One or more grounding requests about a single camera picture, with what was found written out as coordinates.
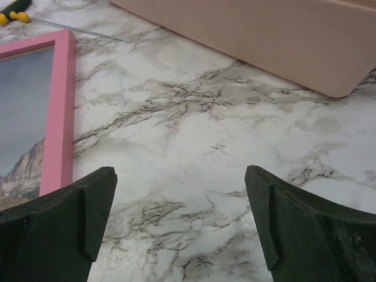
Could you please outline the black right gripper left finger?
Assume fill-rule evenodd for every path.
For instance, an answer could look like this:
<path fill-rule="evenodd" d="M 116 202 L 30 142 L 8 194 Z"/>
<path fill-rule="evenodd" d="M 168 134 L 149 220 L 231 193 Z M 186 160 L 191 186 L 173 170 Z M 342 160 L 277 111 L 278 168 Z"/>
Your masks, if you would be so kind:
<path fill-rule="evenodd" d="M 1 281 L 87 281 L 117 182 L 114 168 L 101 167 L 1 211 Z"/>

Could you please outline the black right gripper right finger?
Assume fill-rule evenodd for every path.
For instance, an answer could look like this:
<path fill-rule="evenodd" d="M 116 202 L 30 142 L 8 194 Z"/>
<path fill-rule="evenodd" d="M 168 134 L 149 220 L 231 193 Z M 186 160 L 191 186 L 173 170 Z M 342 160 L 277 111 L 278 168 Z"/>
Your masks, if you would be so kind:
<path fill-rule="evenodd" d="M 245 184 L 273 281 L 375 281 L 375 215 L 248 166 Z"/>

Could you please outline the pink wooden picture frame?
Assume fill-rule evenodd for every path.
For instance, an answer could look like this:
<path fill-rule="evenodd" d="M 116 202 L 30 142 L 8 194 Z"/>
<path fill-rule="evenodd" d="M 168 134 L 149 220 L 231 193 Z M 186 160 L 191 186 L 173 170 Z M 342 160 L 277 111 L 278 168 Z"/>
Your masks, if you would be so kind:
<path fill-rule="evenodd" d="M 1 58 L 53 47 L 40 196 L 73 182 L 77 40 L 68 29 L 1 45 Z"/>

